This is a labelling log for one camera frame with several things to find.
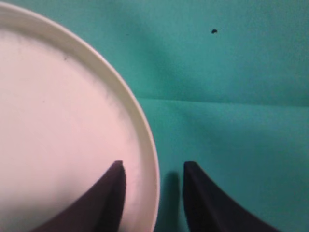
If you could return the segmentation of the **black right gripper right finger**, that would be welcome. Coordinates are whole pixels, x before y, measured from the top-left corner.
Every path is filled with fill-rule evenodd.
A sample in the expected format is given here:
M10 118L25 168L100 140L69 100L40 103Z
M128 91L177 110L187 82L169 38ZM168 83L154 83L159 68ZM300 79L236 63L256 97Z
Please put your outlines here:
M194 161L183 166L183 204L191 232L277 232L222 191Z

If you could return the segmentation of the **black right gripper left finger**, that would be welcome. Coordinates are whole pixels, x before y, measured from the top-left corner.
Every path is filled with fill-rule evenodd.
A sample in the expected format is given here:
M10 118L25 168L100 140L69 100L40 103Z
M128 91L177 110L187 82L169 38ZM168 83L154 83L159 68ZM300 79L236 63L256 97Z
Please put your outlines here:
M115 161L77 201L34 232L116 232L124 210L126 173Z

